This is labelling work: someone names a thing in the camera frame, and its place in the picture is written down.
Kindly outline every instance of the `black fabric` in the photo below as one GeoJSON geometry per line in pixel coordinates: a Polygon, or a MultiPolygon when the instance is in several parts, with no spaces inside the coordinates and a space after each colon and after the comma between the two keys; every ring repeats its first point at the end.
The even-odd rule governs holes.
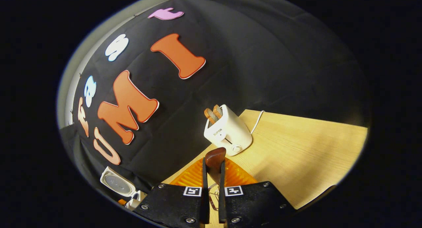
{"type": "Polygon", "coordinates": [[[81,75],[74,112],[89,76],[97,91],[91,107],[84,106],[88,138],[74,113],[85,146],[82,163],[101,165],[96,180],[110,166],[144,192],[210,144],[203,136],[203,110],[215,104],[226,104],[237,115],[252,109],[365,127],[369,123],[365,78],[353,55],[324,24],[284,0],[166,1],[122,25],[99,46],[81,75]],[[147,18],[169,7],[184,16],[147,18]],[[172,33],[206,59],[189,79],[180,79],[162,53],[150,51],[172,33]],[[126,34],[129,44],[109,62],[104,52],[120,34],[126,34]],[[113,82],[124,70],[147,97],[160,102],[152,117],[132,130],[130,145],[97,116],[101,102],[117,104],[113,82]],[[95,127],[121,157],[120,165],[112,165],[93,147],[95,127]]]}

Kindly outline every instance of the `bolt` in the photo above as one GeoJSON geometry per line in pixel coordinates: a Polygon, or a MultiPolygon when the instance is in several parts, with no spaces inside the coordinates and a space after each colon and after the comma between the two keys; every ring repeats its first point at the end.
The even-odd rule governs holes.
{"type": "Polygon", "coordinates": [[[186,218],[186,220],[185,220],[186,222],[188,222],[188,223],[195,223],[196,222],[196,220],[195,219],[193,219],[193,218],[186,218]]]}
{"type": "Polygon", "coordinates": [[[238,217],[235,217],[235,218],[233,218],[233,219],[232,219],[232,222],[233,222],[233,223],[237,223],[237,222],[240,222],[240,218],[238,218],[238,217]]]}

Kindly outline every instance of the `wooden table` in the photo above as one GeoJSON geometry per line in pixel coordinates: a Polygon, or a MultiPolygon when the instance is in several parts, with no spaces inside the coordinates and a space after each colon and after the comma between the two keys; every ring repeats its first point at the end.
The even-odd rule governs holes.
{"type": "MultiPolygon", "coordinates": [[[[245,110],[239,118],[251,130],[259,113],[245,110]]],[[[257,181],[271,181],[299,209],[345,177],[363,148],[367,131],[366,127],[264,112],[250,147],[228,158],[257,181]]],[[[173,181],[215,148],[211,144],[163,183],[173,181]]],[[[213,183],[208,176],[208,185],[213,183]]],[[[218,212],[210,210],[211,224],[205,226],[223,227],[218,212]]]]}

